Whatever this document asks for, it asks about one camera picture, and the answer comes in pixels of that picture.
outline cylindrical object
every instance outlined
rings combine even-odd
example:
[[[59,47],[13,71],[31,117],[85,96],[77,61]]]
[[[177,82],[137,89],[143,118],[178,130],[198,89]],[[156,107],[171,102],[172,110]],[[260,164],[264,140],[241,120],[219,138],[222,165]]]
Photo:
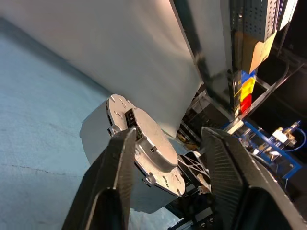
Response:
[[[111,136],[131,125],[139,132],[131,207],[153,213],[185,192],[184,179],[177,168],[177,154],[159,125],[142,109],[113,94],[83,121],[80,137],[92,164],[107,147]]]

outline perforated metal panel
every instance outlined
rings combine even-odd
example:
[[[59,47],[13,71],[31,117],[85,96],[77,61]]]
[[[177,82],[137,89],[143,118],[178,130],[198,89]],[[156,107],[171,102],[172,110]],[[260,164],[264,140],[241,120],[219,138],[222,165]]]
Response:
[[[276,30],[279,0],[233,0],[232,28],[265,42]]]

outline blue block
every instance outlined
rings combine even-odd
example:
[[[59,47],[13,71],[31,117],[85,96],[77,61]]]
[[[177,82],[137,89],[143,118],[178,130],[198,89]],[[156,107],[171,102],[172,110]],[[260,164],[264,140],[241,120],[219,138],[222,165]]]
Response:
[[[241,84],[243,85],[250,77],[255,76],[256,70],[252,71],[250,74],[246,73],[244,70],[241,70]]]

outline yellow block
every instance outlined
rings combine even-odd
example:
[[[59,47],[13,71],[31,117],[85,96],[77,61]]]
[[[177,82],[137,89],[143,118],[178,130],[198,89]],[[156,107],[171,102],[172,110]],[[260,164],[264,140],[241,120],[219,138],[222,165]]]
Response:
[[[241,88],[240,101],[243,101],[243,99],[246,98],[247,95],[253,92],[255,82],[256,82],[255,78],[250,77],[246,82],[243,83]]]

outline dark background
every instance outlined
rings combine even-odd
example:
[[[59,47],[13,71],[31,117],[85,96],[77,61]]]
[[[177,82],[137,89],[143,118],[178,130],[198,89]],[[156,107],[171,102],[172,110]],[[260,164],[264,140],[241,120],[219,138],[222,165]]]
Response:
[[[289,58],[289,72],[297,70],[298,66],[307,63],[307,1],[299,0],[295,9],[289,30],[286,34],[282,54],[277,57],[285,28],[276,35],[270,56],[259,66],[257,76],[268,84],[276,82],[286,70],[284,53]],[[255,100],[264,89],[255,85],[253,100]],[[304,64],[296,73],[288,78],[284,84],[277,88],[269,98],[249,116],[254,122],[269,134],[278,127],[289,127],[295,121],[301,120],[300,128],[307,132],[307,64]],[[298,140],[295,147],[303,141],[303,136],[294,133]],[[290,179],[289,193],[294,204],[301,214],[307,217],[307,146],[305,144],[300,150],[292,152],[292,156],[300,161],[303,169],[299,170]]]

